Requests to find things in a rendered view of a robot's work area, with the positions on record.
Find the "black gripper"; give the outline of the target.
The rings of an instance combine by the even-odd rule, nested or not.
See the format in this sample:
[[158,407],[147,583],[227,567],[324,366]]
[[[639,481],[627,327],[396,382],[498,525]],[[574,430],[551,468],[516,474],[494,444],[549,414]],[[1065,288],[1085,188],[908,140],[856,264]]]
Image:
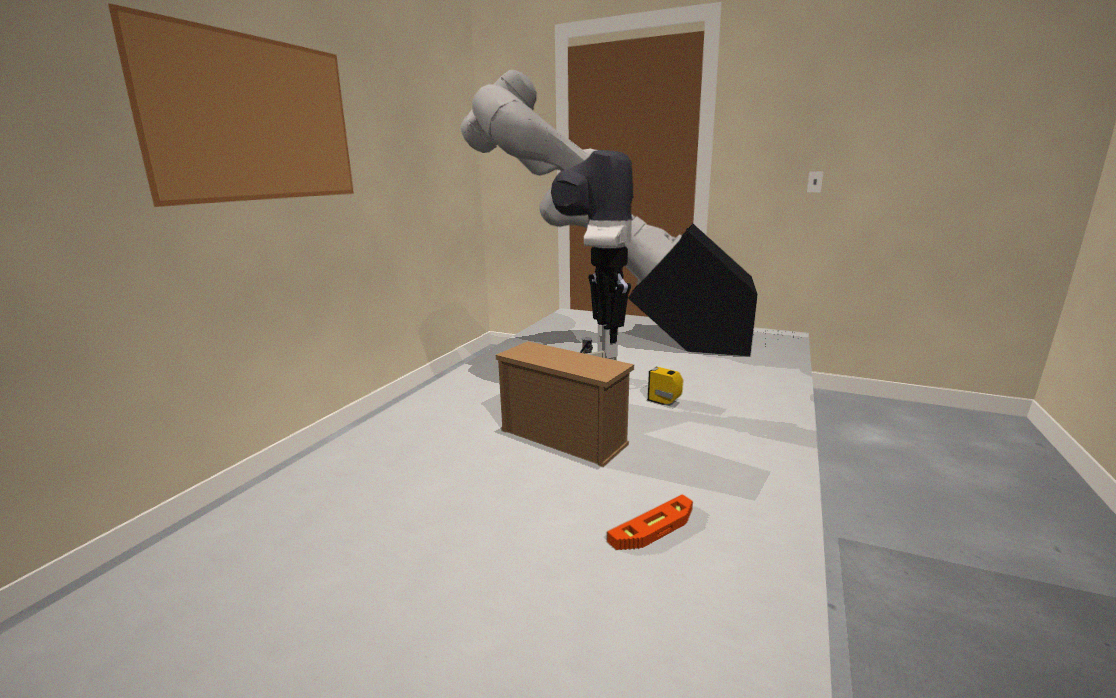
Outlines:
[[[623,280],[622,268],[627,265],[628,249],[591,247],[589,275],[593,319],[598,325],[598,351],[605,358],[618,356],[618,327],[624,326],[631,283]],[[618,285],[619,284],[619,285]]]

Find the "orange spirit level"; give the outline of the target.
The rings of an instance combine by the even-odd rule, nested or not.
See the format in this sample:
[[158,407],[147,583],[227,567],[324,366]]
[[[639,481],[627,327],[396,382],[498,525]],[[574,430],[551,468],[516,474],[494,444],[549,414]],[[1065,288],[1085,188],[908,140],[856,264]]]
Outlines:
[[629,522],[606,530],[606,541],[615,549],[643,548],[686,525],[692,506],[693,501],[681,494]]

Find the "yellow tape measure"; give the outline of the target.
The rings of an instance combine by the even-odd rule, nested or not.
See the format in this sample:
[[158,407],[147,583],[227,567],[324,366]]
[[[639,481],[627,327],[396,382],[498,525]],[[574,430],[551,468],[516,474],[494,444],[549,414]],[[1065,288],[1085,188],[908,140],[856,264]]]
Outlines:
[[681,396],[683,377],[679,371],[654,367],[650,370],[647,400],[658,404],[668,404]]

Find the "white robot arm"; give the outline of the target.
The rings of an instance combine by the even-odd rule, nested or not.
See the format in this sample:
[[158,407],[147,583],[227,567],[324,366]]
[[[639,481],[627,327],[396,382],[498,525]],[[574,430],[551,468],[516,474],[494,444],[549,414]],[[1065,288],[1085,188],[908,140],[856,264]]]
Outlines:
[[533,112],[536,101],[537,92],[529,77],[517,70],[506,71],[493,85],[481,87],[474,95],[473,112],[461,124],[463,137],[470,147],[482,153],[498,145],[535,175],[560,170],[539,205],[543,220],[557,227],[587,228],[585,246],[626,246],[625,267],[639,285],[682,235],[672,237],[631,214],[631,157],[618,151],[578,147]]

